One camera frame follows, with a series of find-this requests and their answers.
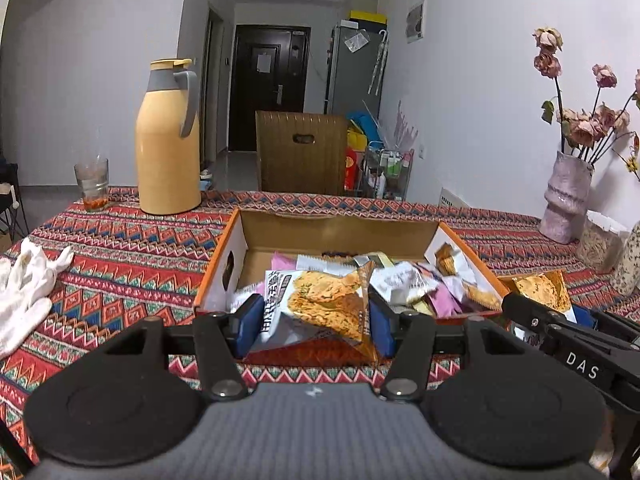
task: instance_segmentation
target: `screw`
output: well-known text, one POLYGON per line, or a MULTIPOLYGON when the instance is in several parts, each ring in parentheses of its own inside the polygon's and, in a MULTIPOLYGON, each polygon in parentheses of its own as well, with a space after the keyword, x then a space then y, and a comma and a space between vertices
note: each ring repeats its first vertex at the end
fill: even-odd
POLYGON ((414 393, 418 385, 411 379, 391 379, 386 385, 386 390, 395 396, 407 396, 414 393))
POLYGON ((235 397, 242 392, 242 384, 233 379, 224 379, 213 385, 211 393, 219 397, 235 397))

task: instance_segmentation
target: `yellow thermos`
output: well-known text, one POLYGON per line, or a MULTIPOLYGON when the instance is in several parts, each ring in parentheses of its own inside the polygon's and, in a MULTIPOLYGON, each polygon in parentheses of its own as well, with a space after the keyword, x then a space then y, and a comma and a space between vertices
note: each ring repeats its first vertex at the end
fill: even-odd
POLYGON ((198 76, 191 59, 151 63, 149 85, 136 121, 140 208, 154 215, 200 204, 198 76))

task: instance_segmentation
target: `blue object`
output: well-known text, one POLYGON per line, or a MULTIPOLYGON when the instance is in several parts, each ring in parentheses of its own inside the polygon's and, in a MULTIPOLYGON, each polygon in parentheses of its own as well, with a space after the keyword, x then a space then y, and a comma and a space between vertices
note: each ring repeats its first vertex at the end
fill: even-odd
POLYGON ((350 112, 347 114, 347 119, 360 127, 369 142, 380 142, 378 127, 368 112, 350 112))
POLYGON ((391 323, 389 318, 380 310, 373 301, 369 301, 369 323, 371 338, 382 357, 391 358, 396 355, 396 340, 391 335, 391 323))
POLYGON ((238 310, 240 309, 248 311, 237 312, 242 314, 239 316, 240 328, 238 338, 231 343, 231 353, 236 359, 245 357, 258 337, 264 313, 264 298, 260 294, 252 294, 238 310))
POLYGON ((575 320, 578 325, 588 328, 594 328, 596 326, 596 320, 591 316, 589 309, 577 305, 572 305, 572 307, 574 308, 575 320))

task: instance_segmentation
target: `white glove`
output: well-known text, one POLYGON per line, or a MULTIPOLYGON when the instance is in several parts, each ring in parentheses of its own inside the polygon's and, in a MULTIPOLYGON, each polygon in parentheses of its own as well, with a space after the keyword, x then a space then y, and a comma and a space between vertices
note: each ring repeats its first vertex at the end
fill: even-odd
POLYGON ((12 354, 47 317, 52 306, 47 296, 73 257, 67 247, 50 262, 40 246, 25 238, 13 267, 6 258, 0 260, 0 359, 12 354))

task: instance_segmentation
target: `pink vase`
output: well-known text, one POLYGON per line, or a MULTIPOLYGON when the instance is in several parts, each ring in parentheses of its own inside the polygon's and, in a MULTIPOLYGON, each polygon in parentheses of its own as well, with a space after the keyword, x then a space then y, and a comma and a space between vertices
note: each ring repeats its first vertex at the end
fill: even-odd
POLYGON ((573 238, 572 221, 587 212, 593 166, 584 160, 558 152, 545 191, 548 202, 540 222, 540 232, 560 244, 573 238))

